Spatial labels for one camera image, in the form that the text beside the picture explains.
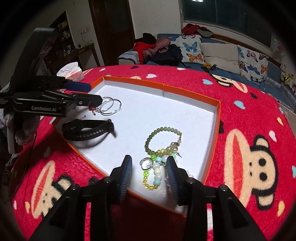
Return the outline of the butterfly pillow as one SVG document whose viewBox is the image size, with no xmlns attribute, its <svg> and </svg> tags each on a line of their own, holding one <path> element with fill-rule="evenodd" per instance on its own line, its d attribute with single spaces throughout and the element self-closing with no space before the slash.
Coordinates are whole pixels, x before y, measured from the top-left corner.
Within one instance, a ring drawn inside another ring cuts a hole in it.
<svg viewBox="0 0 296 241">
<path fill-rule="evenodd" d="M 237 45 L 240 75 L 249 81 L 263 82 L 268 73 L 268 56 Z"/>
<path fill-rule="evenodd" d="M 199 35 L 181 35 L 171 38 L 171 43 L 180 47 L 184 63 L 204 64 L 204 55 L 200 44 L 201 36 Z"/>
</svg>

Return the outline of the left butterfly pillow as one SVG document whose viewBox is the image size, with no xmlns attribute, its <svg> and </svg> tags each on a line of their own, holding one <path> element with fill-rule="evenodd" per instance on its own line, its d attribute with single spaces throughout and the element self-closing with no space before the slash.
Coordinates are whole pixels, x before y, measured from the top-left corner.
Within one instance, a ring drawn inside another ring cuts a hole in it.
<svg viewBox="0 0 296 241">
<path fill-rule="evenodd" d="M 181 35 L 171 38 L 171 43 L 180 47 L 184 63 L 204 64 L 204 55 L 200 44 L 201 36 L 199 35 Z"/>
</svg>

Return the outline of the dark window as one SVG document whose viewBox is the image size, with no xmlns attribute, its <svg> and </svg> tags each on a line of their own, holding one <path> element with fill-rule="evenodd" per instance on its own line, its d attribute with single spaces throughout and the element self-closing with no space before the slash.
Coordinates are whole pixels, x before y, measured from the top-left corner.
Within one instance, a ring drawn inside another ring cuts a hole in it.
<svg viewBox="0 0 296 241">
<path fill-rule="evenodd" d="M 271 46 L 271 30 L 239 1 L 182 1 L 184 19 L 226 27 Z"/>
</svg>

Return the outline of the dark wooden door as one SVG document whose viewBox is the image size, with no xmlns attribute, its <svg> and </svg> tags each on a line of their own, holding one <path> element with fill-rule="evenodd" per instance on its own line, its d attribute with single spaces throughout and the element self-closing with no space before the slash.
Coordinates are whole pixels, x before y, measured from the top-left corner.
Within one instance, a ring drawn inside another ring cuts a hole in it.
<svg viewBox="0 0 296 241">
<path fill-rule="evenodd" d="M 135 42 L 128 0 L 89 0 L 90 13 L 106 66 L 118 64 L 117 58 L 131 50 Z"/>
</svg>

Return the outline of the dark wooden side table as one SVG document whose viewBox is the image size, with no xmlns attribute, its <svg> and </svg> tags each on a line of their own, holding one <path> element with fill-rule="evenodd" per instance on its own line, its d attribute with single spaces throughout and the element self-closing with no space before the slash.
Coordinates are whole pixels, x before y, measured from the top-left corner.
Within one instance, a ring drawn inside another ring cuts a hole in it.
<svg viewBox="0 0 296 241">
<path fill-rule="evenodd" d="M 63 58 L 63 63 L 65 64 L 75 61 L 78 62 L 78 65 L 82 68 L 82 70 L 100 67 L 94 43 L 75 49 Z"/>
</svg>

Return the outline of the plush toys pile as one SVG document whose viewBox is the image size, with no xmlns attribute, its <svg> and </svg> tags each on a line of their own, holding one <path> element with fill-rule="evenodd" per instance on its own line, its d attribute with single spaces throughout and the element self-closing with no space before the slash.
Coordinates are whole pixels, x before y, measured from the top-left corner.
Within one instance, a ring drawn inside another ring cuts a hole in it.
<svg viewBox="0 0 296 241">
<path fill-rule="evenodd" d="M 283 62 L 280 63 L 280 69 L 281 69 L 281 76 L 280 76 L 281 82 L 283 82 L 286 86 L 288 86 L 290 90 L 295 94 L 295 87 L 296 87 L 295 75 L 293 75 L 292 73 L 287 73 L 286 65 Z"/>
</svg>

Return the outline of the beige pillow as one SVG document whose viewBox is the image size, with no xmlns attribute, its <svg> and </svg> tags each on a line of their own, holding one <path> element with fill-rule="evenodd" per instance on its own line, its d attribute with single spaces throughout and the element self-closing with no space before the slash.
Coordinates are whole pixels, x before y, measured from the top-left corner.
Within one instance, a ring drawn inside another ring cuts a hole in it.
<svg viewBox="0 0 296 241">
<path fill-rule="evenodd" d="M 240 73 L 238 50 L 234 44 L 201 43 L 204 62 L 231 73 Z"/>
</svg>

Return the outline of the orange shallow tray box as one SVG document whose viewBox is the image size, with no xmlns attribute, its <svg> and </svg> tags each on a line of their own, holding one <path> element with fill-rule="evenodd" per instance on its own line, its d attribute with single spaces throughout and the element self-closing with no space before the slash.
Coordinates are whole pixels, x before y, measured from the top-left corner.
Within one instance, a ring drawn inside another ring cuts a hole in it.
<svg viewBox="0 0 296 241">
<path fill-rule="evenodd" d="M 111 76 L 96 80 L 91 93 L 119 100 L 112 105 L 109 117 L 115 134 L 70 142 L 70 147 L 106 175 L 119 166 L 126 155 L 130 155 L 130 192 L 160 207 L 185 213 L 186 208 L 177 206 L 165 181 L 157 190 L 144 188 L 140 164 L 147 156 L 144 145 L 158 128 L 170 127 L 181 132 L 177 165 L 190 177 L 205 182 L 217 143 L 220 102 L 162 83 Z"/>
</svg>

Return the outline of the colourful pinwheel toy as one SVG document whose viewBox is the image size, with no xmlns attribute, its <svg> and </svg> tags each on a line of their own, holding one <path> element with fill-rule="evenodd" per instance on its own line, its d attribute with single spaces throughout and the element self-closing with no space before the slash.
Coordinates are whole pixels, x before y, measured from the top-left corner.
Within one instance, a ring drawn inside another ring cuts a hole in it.
<svg viewBox="0 0 296 241">
<path fill-rule="evenodd" d="M 280 62 L 283 59 L 284 46 L 280 40 L 274 39 L 274 56 Z"/>
</svg>

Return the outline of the red clothes on sill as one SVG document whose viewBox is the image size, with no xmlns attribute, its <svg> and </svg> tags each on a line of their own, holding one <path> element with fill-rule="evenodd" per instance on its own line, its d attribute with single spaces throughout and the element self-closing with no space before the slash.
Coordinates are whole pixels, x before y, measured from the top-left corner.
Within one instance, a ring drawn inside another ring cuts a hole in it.
<svg viewBox="0 0 296 241">
<path fill-rule="evenodd" d="M 214 33 L 206 27 L 196 24 L 194 25 L 191 23 L 185 25 L 185 27 L 182 29 L 182 33 L 185 35 L 200 35 L 203 38 L 212 38 L 214 36 Z"/>
</svg>

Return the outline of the red monkey print blanket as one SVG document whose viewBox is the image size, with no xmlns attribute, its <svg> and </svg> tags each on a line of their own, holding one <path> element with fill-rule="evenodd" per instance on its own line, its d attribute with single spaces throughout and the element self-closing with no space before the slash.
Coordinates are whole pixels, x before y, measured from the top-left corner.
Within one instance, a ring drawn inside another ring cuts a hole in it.
<svg viewBox="0 0 296 241">
<path fill-rule="evenodd" d="M 219 101 L 217 143 L 202 183 L 212 187 L 227 185 L 267 239 L 277 233 L 295 203 L 295 137 L 273 97 L 217 73 L 180 67 L 94 68 L 86 72 L 85 82 L 93 87 L 104 76 L 162 83 Z M 19 188 L 10 190 L 9 200 L 25 238 L 30 238 L 71 184 L 86 186 L 108 176 L 70 147 L 61 126 L 62 120 L 43 118 L 35 144 L 26 147 L 16 162 L 14 180 L 19 181 Z M 156 129 L 149 135 L 149 148 L 154 152 L 165 149 L 179 139 L 177 132 L 170 127 Z M 153 170 L 142 171 L 144 188 L 154 191 Z M 169 187 L 165 167 L 161 171 L 161 183 L 165 181 Z M 182 236 L 184 213 L 137 198 L 130 190 L 113 213 L 119 240 L 179 240 Z"/>
</svg>

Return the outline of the blue sofa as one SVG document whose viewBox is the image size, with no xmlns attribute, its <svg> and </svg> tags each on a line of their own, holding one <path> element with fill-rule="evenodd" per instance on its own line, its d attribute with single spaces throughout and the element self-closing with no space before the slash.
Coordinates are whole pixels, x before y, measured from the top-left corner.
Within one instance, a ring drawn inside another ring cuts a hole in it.
<svg viewBox="0 0 296 241">
<path fill-rule="evenodd" d="M 176 40 L 177 37 L 182 37 L 182 35 L 179 34 L 158 34 L 157 37 L 168 37 L 170 40 Z M 201 38 L 202 43 L 217 43 L 217 44 L 223 44 L 223 42 L 214 40 L 214 39 L 207 39 L 207 38 Z M 128 57 L 130 53 L 133 50 L 129 50 L 123 54 L 121 54 L 118 57 L 118 63 L 127 65 L 127 64 L 135 64 L 136 60 L 134 60 L 135 57 Z M 193 63 L 193 64 L 187 64 L 186 66 L 193 70 L 202 71 L 201 64 Z M 267 72 L 267 80 L 264 80 L 263 82 L 254 82 L 249 81 L 246 78 L 242 77 L 240 74 L 233 73 L 227 70 L 218 69 L 214 71 L 218 75 L 221 75 L 222 77 L 227 77 L 230 79 L 233 79 L 235 81 L 244 83 L 248 86 L 254 87 L 256 89 L 262 90 L 263 92 L 268 92 L 271 94 L 274 98 L 276 98 L 281 104 L 284 106 L 288 106 L 287 108 L 292 109 L 292 111 L 295 112 L 295 97 L 292 96 L 291 92 L 288 91 L 286 87 L 281 87 L 280 84 L 280 69 L 270 61 L 268 61 L 268 72 Z"/>
</svg>

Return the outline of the pink tissue pack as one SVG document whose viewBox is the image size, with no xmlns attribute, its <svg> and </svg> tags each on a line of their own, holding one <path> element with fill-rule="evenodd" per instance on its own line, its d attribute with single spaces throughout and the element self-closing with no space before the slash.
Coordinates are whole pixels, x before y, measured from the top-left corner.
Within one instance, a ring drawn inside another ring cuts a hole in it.
<svg viewBox="0 0 296 241">
<path fill-rule="evenodd" d="M 57 72 L 58 77 L 64 77 L 68 80 L 80 82 L 84 79 L 82 69 L 79 67 L 78 62 L 72 62 L 65 65 Z"/>
</svg>

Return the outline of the right butterfly pillow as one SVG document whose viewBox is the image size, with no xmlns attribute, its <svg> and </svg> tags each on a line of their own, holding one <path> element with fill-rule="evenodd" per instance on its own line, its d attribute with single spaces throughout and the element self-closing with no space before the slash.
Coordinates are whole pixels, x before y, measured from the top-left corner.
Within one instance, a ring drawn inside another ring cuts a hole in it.
<svg viewBox="0 0 296 241">
<path fill-rule="evenodd" d="M 240 75 L 249 81 L 263 82 L 268 73 L 268 56 L 237 45 Z"/>
</svg>

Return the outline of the pile of clothes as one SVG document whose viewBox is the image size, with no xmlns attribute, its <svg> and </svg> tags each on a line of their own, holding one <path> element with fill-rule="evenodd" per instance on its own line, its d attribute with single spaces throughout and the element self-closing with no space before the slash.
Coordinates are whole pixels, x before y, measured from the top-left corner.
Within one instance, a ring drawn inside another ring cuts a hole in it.
<svg viewBox="0 0 296 241">
<path fill-rule="evenodd" d="M 152 62 L 156 65 L 179 66 L 183 63 L 182 50 L 171 43 L 169 37 L 155 38 L 152 34 L 143 33 L 135 40 L 131 50 L 118 57 L 119 65 L 142 65 Z"/>
</svg>

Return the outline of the yellow toy truck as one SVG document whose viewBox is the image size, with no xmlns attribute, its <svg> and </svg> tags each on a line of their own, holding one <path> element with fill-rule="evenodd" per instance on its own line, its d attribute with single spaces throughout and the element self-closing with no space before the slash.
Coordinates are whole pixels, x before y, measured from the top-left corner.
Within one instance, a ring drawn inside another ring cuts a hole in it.
<svg viewBox="0 0 296 241">
<path fill-rule="evenodd" d="M 216 64 L 210 64 L 210 63 L 205 63 L 201 66 L 201 68 L 207 72 L 210 73 L 211 71 L 215 71 L 217 69 L 217 65 Z"/>
</svg>

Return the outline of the red knotted string ornament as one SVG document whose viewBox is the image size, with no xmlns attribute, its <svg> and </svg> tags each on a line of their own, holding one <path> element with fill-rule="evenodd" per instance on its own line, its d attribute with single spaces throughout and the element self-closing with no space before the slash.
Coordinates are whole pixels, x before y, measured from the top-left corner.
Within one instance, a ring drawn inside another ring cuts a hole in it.
<svg viewBox="0 0 296 241">
<path fill-rule="evenodd" d="M 96 115 L 96 111 L 97 111 L 96 107 L 89 107 L 88 109 L 89 111 L 92 112 L 93 115 Z"/>
</svg>

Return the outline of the dark display shelf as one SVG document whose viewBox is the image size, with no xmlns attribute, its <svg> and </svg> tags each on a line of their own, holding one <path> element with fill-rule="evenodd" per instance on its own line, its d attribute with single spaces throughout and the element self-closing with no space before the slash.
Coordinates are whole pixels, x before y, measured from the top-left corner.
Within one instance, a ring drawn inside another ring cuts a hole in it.
<svg viewBox="0 0 296 241">
<path fill-rule="evenodd" d="M 75 45 L 70 31 L 66 11 L 63 11 L 63 13 L 56 18 L 55 21 L 53 21 L 50 28 L 55 28 L 57 34 L 53 49 L 47 55 L 45 63 L 50 68 L 58 65 L 64 66 L 66 63 L 72 62 L 73 59 L 75 59 L 75 57 L 71 55 L 75 50 Z"/>
</svg>

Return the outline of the black smart band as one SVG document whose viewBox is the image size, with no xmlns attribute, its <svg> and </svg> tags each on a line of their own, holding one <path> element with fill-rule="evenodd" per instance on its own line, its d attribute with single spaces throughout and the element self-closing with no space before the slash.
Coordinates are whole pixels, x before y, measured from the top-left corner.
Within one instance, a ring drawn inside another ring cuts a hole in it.
<svg viewBox="0 0 296 241">
<path fill-rule="evenodd" d="M 62 124 L 63 137 L 68 141 L 87 141 L 106 133 L 116 137 L 114 124 L 108 120 L 79 120 L 75 119 Z"/>
</svg>

